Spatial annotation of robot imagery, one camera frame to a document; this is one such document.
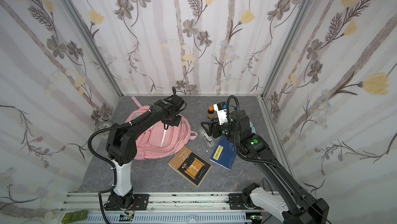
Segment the yellow label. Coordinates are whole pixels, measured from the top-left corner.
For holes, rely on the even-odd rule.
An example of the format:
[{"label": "yellow label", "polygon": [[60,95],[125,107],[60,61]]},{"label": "yellow label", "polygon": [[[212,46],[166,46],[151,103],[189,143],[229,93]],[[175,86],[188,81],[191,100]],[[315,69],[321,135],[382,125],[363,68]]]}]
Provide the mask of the yellow label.
[{"label": "yellow label", "polygon": [[213,157],[215,160],[219,159],[219,156],[221,155],[222,150],[223,150],[223,147],[218,145],[218,148],[216,148],[216,152]]}]

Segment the floral wallpaper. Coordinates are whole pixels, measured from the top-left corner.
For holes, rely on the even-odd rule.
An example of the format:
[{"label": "floral wallpaper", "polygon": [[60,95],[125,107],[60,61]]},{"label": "floral wallpaper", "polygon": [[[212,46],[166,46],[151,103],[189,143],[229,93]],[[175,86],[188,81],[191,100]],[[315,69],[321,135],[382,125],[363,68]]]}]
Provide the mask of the floral wallpaper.
[{"label": "floral wallpaper", "polygon": [[314,0],[266,103],[297,180],[333,223],[397,217],[397,3]]},{"label": "floral wallpaper", "polygon": [[72,0],[125,94],[259,94],[302,0]]},{"label": "floral wallpaper", "polygon": [[59,0],[0,6],[0,219],[52,223],[118,97]]}]

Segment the brown book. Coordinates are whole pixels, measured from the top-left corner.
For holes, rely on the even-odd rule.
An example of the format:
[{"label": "brown book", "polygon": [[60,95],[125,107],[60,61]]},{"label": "brown book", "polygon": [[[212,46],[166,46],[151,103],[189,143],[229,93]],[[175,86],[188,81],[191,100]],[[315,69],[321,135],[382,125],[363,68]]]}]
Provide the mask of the brown book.
[{"label": "brown book", "polygon": [[182,147],[168,164],[196,187],[200,186],[212,167],[210,163],[187,147]]}]

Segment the green block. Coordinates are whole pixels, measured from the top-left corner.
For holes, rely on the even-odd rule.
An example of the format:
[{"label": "green block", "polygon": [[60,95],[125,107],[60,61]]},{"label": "green block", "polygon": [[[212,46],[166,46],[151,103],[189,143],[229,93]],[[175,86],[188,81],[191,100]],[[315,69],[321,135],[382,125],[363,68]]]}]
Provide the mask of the green block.
[{"label": "green block", "polygon": [[66,213],[62,219],[62,223],[67,224],[67,223],[85,220],[87,218],[87,215],[88,215],[88,210],[80,210],[72,213]]}]

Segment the blue book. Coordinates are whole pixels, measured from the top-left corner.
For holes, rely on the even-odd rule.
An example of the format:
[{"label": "blue book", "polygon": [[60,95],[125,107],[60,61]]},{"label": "blue book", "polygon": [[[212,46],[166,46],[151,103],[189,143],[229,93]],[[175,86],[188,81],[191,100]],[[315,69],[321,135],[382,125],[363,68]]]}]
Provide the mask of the blue book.
[{"label": "blue book", "polygon": [[236,151],[234,150],[233,143],[222,136],[210,160],[230,170],[235,158]]}]

